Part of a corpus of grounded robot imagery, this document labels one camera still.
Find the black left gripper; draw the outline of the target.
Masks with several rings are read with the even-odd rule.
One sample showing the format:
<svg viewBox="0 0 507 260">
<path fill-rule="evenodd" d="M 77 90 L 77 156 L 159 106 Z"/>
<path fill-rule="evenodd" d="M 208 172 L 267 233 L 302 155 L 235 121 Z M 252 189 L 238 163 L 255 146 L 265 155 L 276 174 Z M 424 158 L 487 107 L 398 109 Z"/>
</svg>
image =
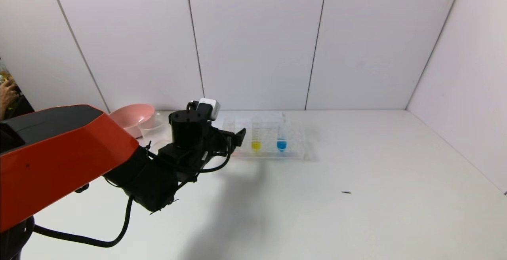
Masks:
<svg viewBox="0 0 507 260">
<path fill-rule="evenodd" d="M 241 147 L 245 136 L 246 128 L 233 134 L 232 132 L 222 131 L 211 126 L 209 130 L 210 152 L 213 156 L 230 157 L 230 155 L 233 154 L 233 145 L 235 147 Z"/>
</svg>

